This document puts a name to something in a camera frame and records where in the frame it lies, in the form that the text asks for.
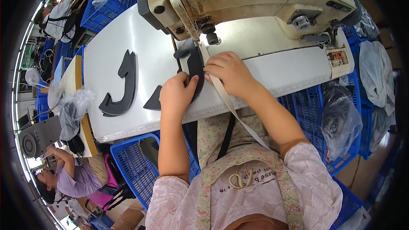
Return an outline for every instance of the pink floral shirt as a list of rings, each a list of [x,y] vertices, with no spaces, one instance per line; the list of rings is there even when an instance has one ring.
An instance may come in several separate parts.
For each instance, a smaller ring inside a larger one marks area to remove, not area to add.
[[[286,189],[296,191],[305,228],[329,229],[341,210],[343,195],[315,147],[309,143],[294,146],[286,154],[284,164],[292,180],[285,184]],[[225,229],[251,214],[263,214],[287,223],[280,189],[269,166],[261,161],[250,161],[246,167],[253,170],[250,186],[238,190],[229,185],[229,176],[237,171],[244,184],[248,181],[244,165],[233,166],[212,185],[211,196],[209,190],[200,197],[211,200],[212,229]],[[209,213],[202,209],[196,215],[200,177],[200,174],[196,176],[190,185],[174,176],[158,179],[146,215],[146,229],[195,230],[196,220]]]

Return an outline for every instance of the woman's left hand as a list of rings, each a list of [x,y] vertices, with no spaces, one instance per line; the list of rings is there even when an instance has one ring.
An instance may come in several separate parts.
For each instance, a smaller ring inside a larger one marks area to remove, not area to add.
[[[198,75],[189,80],[186,72],[180,72],[166,81],[160,90],[161,118],[181,121],[192,101],[198,80]]]

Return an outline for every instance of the j-shaped black piece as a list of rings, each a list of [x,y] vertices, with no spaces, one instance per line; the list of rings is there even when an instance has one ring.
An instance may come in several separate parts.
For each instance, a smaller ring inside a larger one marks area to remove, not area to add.
[[[103,116],[114,117],[125,113],[132,104],[136,89],[136,56],[135,53],[129,53],[126,50],[122,64],[118,70],[118,76],[125,78],[124,96],[120,101],[113,102],[111,95],[107,93],[104,100],[99,105]]]

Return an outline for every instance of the white fan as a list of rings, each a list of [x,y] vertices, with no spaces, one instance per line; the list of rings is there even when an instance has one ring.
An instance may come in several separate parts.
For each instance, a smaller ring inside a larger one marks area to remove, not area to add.
[[[40,73],[35,68],[27,69],[25,79],[28,85],[39,85],[44,88],[48,88],[48,86],[40,84]]]

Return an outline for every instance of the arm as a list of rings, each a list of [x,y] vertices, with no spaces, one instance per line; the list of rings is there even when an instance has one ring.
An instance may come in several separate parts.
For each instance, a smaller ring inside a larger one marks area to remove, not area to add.
[[[68,175],[72,179],[74,179],[74,166],[75,166],[74,157],[67,151],[62,150],[60,148],[55,148],[54,146],[47,147],[47,152],[55,155],[55,157],[58,160],[58,163],[60,163],[60,161],[63,161],[62,165],[64,166],[64,169],[67,171]]]
[[[50,18],[60,18],[66,15],[68,10],[71,10],[71,3],[73,0],[63,0],[51,10]]]
[[[158,168],[161,176],[177,176],[189,183],[189,155],[181,128],[183,113],[190,104],[199,77],[180,72],[161,89],[160,145]]]
[[[253,78],[235,53],[224,52],[212,56],[204,71],[220,78],[228,94],[243,99],[256,112],[268,134],[279,146],[283,158],[292,146],[306,141],[297,120]],[[204,77],[212,83],[209,75]]]

